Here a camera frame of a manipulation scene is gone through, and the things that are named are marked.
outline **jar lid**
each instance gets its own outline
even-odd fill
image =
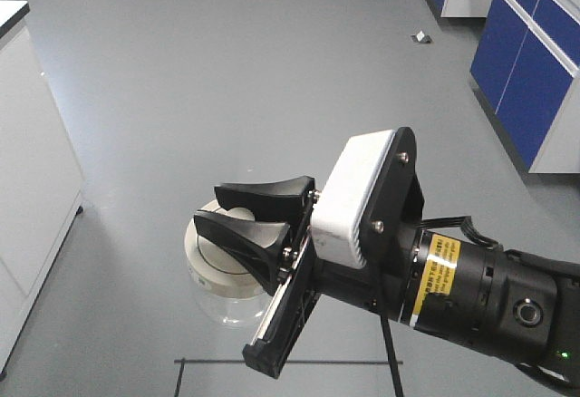
[[[232,208],[226,211],[216,200],[202,209],[232,218],[254,219],[250,210]],[[193,219],[188,224],[184,244],[189,272],[201,288],[221,297],[235,299],[248,299],[264,292],[262,286],[235,258],[198,234]]]

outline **gray floor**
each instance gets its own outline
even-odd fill
[[[411,126],[426,217],[472,214],[507,247],[580,261],[578,179],[519,174],[469,86],[480,25],[424,0],[28,0],[86,182],[0,394],[170,396],[183,356],[240,359],[253,329],[194,302],[183,233],[220,181],[308,174],[346,139]],[[434,44],[414,44],[420,29]],[[409,396],[555,395],[394,325]],[[383,360],[376,317],[324,298],[294,359]],[[182,396],[393,395],[384,367],[191,365]]]

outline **screw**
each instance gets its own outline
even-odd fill
[[[374,229],[374,232],[382,234],[384,231],[384,223],[382,223],[382,220],[375,220],[372,222],[372,229]]]
[[[282,252],[282,257],[284,258],[284,261],[290,261],[290,259],[292,259],[292,248],[285,247]]]
[[[308,193],[309,198],[312,198],[314,203],[318,202],[318,199],[320,199],[320,195],[322,194],[322,192],[320,190],[310,190],[310,192]]]
[[[409,154],[407,152],[399,152],[397,154],[397,159],[402,163],[402,164],[407,164],[409,163]]]

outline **white countertop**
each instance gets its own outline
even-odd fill
[[[0,0],[0,37],[20,21],[29,12],[26,1]]]

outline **yellow warning label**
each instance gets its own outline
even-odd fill
[[[433,234],[427,263],[420,279],[419,291],[413,307],[412,326],[417,322],[428,293],[448,295],[451,292],[460,249],[461,242],[459,240]]]

